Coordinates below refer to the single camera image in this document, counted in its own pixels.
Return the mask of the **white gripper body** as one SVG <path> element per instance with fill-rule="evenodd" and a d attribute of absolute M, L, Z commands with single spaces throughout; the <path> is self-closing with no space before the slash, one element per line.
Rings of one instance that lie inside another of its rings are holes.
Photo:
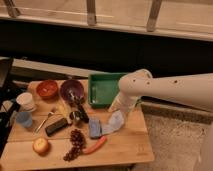
<path fill-rule="evenodd" d="M 114 112 L 120 110 L 122 113 L 128 114 L 134 109 L 138 100 L 139 98 L 136 96 L 128 96 L 124 93 L 118 93 L 108 111 Z"/>

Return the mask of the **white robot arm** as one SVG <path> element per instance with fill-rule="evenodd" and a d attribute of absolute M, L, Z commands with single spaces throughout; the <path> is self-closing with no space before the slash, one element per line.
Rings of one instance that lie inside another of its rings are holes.
<path fill-rule="evenodd" d="M 124 75 L 109 111 L 132 111 L 142 96 L 178 103 L 213 114 L 213 73 L 154 78 L 146 69 Z M 213 171 L 213 121 L 204 138 L 193 171 Z"/>

